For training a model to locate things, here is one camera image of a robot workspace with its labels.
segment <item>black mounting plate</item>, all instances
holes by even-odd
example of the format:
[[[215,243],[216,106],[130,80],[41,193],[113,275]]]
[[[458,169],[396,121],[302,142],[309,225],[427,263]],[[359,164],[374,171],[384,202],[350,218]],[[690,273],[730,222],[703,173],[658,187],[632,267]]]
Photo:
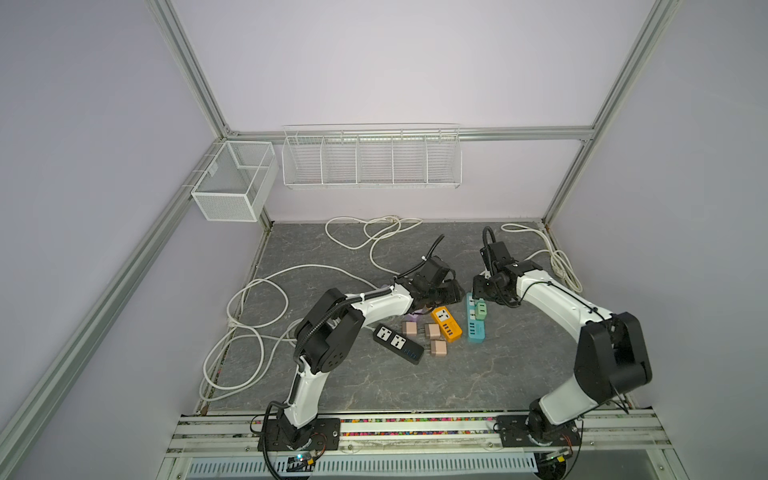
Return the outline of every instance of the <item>black mounting plate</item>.
[[[498,423],[498,434],[502,437],[503,447],[539,447],[538,443],[533,442],[528,437],[528,427],[525,422],[527,415],[499,415],[496,417]],[[563,435],[568,435],[572,446],[581,445],[581,436],[578,432],[564,430]],[[568,442],[563,438],[554,440],[550,445],[552,447],[567,447]]]
[[[326,441],[326,451],[339,449],[339,438],[341,437],[341,420],[340,419],[317,419],[315,421],[315,429],[313,434],[322,433],[326,437],[323,438],[320,435],[315,435],[311,438],[312,442],[300,449],[302,452],[306,450],[322,450],[323,440]],[[269,442],[270,452],[296,452],[290,448],[290,442],[285,433],[280,430],[280,426],[275,419],[270,419],[266,424],[266,432],[262,432],[259,437],[259,452],[261,452],[262,444],[264,440]]]

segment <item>white wall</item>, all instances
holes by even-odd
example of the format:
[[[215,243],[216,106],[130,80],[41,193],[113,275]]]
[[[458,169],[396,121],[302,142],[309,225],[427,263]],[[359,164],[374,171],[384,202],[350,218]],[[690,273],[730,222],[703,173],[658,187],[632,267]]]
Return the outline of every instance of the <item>white wall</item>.
[[[653,0],[176,0],[234,130],[591,124]]]
[[[686,0],[554,222],[691,479],[764,478],[768,4]]]
[[[578,147],[574,140],[465,142],[459,188],[291,190],[280,174],[266,208],[279,221],[541,218]]]
[[[141,0],[5,2],[0,65],[2,427],[213,137]],[[156,474],[259,240],[193,208],[19,478]]]
[[[258,223],[208,222],[193,205],[16,480],[154,478],[259,240]]]

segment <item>white wire basket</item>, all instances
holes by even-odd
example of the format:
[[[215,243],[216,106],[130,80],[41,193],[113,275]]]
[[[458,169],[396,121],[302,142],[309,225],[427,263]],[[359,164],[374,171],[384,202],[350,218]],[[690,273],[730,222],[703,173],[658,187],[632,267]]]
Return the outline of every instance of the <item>white wire basket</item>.
[[[409,126],[340,131],[302,126],[303,133],[286,127],[285,185],[294,189],[458,187],[462,182],[458,126]]]
[[[225,141],[192,197],[208,220],[256,222],[277,170],[271,142]]]

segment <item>robotic arm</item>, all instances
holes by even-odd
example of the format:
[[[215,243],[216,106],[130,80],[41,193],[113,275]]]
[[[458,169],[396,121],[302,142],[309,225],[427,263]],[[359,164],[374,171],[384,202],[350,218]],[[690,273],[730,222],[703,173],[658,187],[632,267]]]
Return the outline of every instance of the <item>robotic arm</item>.
[[[571,378],[531,404],[526,422],[531,440],[547,445],[570,435],[578,416],[650,382],[650,363],[637,318],[598,307],[535,262],[515,260],[504,242],[495,241],[489,227],[483,230],[483,244],[480,254],[486,272],[474,278],[472,295],[511,308],[523,300],[533,303],[578,342]]]
[[[396,276],[392,285],[356,295],[335,288],[328,290],[296,327],[296,375],[288,406],[277,420],[292,448],[301,448],[309,441],[328,374],[349,354],[361,328],[390,316],[463,299],[465,292],[456,281],[455,272],[432,255],[443,237],[438,237],[418,265]],[[328,325],[332,319],[339,319],[334,328]]]

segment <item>black power strip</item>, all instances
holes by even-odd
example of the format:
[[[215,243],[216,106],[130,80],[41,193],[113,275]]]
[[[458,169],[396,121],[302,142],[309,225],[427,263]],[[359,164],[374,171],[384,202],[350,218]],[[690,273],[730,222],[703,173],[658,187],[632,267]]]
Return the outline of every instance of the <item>black power strip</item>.
[[[373,330],[373,339],[414,365],[418,365],[424,355],[423,346],[381,323]]]

